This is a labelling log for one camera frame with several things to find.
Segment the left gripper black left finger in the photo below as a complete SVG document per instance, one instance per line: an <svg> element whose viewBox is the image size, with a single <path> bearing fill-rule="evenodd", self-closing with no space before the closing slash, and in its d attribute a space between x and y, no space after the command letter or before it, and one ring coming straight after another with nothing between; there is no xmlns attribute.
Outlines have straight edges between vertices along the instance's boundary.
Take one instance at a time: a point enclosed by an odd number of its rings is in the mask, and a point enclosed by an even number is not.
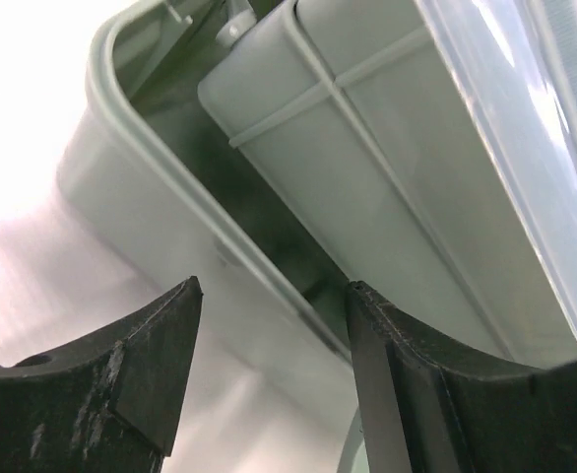
<svg viewBox="0 0 577 473"><path fill-rule="evenodd" d="M191 276L92 333L0 366L0 472L161 471L202 298Z"/></svg>

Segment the grey translucent tool box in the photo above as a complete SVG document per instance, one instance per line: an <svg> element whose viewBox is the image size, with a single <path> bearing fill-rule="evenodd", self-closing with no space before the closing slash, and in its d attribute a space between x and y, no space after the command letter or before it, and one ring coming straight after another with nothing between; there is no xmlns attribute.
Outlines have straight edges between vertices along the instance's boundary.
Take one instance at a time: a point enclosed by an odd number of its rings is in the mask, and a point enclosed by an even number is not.
<svg viewBox="0 0 577 473"><path fill-rule="evenodd" d="M140 1L96 33L68 202L203 312L168 472L373 472L346 290L577 360L577 1Z"/></svg>

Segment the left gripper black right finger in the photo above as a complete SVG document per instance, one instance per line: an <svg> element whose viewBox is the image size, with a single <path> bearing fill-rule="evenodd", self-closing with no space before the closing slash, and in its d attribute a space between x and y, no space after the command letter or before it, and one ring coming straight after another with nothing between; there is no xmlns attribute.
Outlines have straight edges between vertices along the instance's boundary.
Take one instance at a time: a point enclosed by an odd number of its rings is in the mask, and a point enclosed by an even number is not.
<svg viewBox="0 0 577 473"><path fill-rule="evenodd" d="M577 360L506 361L346 290L358 411L373 472L577 472Z"/></svg>

